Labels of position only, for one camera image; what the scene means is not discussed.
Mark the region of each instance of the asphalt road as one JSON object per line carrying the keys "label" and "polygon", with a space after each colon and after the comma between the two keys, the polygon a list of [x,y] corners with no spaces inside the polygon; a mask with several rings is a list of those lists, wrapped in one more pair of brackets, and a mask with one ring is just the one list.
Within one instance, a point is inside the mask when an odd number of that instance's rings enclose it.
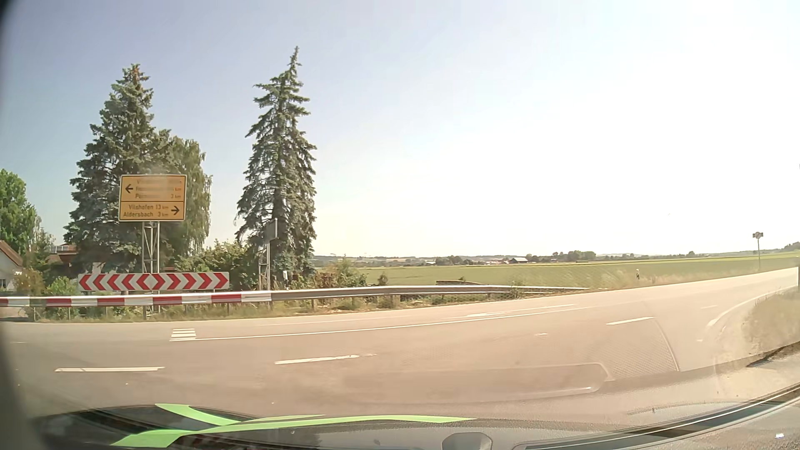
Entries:
{"label": "asphalt road", "polygon": [[[797,273],[359,314],[1,328],[32,415],[184,403],[263,416],[596,419],[782,387],[775,374],[686,372],[725,362],[720,333],[739,325],[728,318],[797,286]],[[741,341],[726,342],[726,358],[747,355],[747,336],[726,336]],[[658,385],[625,388],[652,376]]]}

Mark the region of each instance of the agricultural field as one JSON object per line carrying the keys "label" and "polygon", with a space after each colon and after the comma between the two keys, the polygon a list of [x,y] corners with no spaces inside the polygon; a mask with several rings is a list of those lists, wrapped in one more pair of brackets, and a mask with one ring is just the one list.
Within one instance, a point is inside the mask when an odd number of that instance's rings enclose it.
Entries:
{"label": "agricultural field", "polygon": [[[797,267],[798,257],[800,252],[762,255],[762,271]],[[636,269],[640,274],[638,281]],[[436,284],[440,279],[463,277],[482,284],[622,289],[746,275],[758,271],[758,259],[745,256],[496,266],[364,267],[359,271],[366,274],[367,283],[377,283],[378,277],[386,274],[389,284],[394,285]]]}

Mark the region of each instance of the distant building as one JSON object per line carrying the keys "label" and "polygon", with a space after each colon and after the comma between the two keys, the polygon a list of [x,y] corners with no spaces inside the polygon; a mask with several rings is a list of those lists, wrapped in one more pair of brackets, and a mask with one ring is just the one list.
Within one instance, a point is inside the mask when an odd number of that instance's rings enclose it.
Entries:
{"label": "distant building", "polygon": [[0,240],[0,291],[14,290],[14,276],[22,272],[22,257]]}

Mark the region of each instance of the direction sign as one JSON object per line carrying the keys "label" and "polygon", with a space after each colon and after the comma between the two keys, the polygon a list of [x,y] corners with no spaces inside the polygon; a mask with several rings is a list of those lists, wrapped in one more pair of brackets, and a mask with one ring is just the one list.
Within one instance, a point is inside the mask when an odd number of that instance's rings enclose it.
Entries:
{"label": "direction sign", "polygon": [[122,222],[186,219],[186,175],[123,175],[119,179]]}

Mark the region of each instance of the red and white chevron sign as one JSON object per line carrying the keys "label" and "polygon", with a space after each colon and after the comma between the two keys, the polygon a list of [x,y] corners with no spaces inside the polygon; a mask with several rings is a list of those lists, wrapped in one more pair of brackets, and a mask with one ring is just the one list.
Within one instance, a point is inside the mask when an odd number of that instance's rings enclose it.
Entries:
{"label": "red and white chevron sign", "polygon": [[208,291],[230,287],[228,272],[85,273],[81,291]]}

